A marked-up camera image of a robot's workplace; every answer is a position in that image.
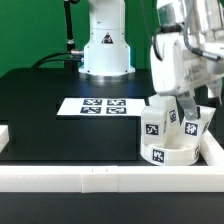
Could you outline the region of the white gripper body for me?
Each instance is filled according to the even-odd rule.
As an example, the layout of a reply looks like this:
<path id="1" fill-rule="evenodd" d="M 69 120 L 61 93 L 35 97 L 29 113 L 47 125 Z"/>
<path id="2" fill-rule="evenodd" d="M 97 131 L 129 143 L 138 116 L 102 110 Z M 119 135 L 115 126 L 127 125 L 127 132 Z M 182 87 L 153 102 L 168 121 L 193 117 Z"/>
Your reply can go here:
<path id="1" fill-rule="evenodd" d="M 184 35 L 182 26 L 160 26 L 150 52 L 155 92 L 180 97 L 206 86 L 208 97 L 221 96 L 224 78 L 224 30 Z"/>

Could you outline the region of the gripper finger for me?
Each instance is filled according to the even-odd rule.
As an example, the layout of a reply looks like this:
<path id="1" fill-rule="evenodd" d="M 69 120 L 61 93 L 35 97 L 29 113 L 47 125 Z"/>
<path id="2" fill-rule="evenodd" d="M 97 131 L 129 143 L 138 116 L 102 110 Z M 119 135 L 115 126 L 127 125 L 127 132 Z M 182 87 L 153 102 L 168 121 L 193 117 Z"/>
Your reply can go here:
<path id="1" fill-rule="evenodd" d="M 200 109 L 193 97 L 180 95 L 177 97 L 177 100 L 184 111 L 186 120 L 193 121 L 200 118 Z"/>

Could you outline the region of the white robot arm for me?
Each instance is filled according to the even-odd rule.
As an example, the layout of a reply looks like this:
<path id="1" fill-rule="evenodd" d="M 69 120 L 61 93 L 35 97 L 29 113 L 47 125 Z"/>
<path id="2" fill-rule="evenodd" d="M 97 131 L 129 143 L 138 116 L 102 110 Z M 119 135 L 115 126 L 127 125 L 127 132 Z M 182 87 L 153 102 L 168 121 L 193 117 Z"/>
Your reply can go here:
<path id="1" fill-rule="evenodd" d="M 124 0 L 89 0 L 90 38 L 81 73 L 103 80 L 133 73 L 125 41 Z M 175 96 L 188 120 L 199 117 L 194 90 L 221 98 L 224 79 L 224 13 L 219 0 L 157 0 L 159 27 L 152 37 L 153 87 Z"/>

